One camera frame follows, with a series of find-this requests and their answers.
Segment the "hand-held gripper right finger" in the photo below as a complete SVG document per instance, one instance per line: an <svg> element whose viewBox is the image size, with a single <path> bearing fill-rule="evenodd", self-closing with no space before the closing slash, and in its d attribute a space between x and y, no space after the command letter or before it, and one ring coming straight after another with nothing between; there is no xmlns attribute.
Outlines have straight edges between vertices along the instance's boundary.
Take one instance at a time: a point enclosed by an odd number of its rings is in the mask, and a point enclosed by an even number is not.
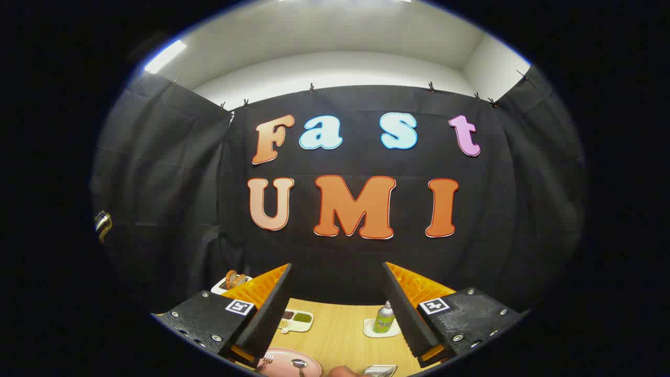
<svg viewBox="0 0 670 377"><path fill-rule="evenodd" d="M394 263L382 263L382 290L422 368L447 362L500 337L524 319L477 288L460 291Z"/></svg>

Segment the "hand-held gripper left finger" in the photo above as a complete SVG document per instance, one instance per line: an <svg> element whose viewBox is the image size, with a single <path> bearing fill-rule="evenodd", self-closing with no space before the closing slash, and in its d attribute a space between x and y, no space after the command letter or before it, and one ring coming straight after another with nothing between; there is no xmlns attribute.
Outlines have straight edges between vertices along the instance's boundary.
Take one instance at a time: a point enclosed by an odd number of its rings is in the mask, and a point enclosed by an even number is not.
<svg viewBox="0 0 670 377"><path fill-rule="evenodd" d="M293 266L286 263L225 293L199 291L152 317L199 349L256 367L270 347L292 290Z"/></svg>

